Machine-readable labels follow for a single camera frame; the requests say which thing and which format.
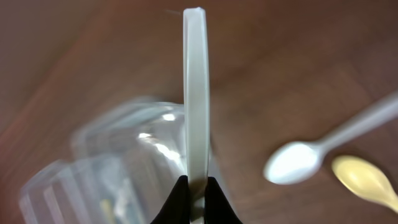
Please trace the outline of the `yellow plastic spoon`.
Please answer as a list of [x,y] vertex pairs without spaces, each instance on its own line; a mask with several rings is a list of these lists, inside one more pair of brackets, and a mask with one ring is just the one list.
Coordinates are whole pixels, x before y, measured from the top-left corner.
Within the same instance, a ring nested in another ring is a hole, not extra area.
[[353,194],[397,213],[397,194],[387,176],[372,163],[354,156],[336,157],[331,168]]

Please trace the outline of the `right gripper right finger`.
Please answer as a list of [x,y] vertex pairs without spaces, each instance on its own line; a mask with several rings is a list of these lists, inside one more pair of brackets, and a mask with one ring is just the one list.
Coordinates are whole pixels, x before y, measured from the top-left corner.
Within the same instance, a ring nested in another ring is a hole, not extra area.
[[243,224],[214,177],[207,180],[204,219],[206,224]]

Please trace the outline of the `white spoon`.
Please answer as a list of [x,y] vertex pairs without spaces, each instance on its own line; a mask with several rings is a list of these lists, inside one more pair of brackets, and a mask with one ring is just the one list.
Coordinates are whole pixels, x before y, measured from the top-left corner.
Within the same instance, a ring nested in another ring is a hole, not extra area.
[[210,148],[210,84],[205,10],[183,11],[185,147],[191,223],[204,223]]
[[313,176],[325,156],[356,137],[397,118],[397,92],[375,102],[317,141],[293,141],[274,152],[263,169],[269,182],[290,185]]

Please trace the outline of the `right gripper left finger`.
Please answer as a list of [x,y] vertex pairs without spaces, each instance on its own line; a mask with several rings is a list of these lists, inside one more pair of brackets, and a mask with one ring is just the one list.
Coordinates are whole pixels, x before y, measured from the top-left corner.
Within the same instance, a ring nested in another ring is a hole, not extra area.
[[150,224],[189,224],[188,177],[178,178],[160,212]]

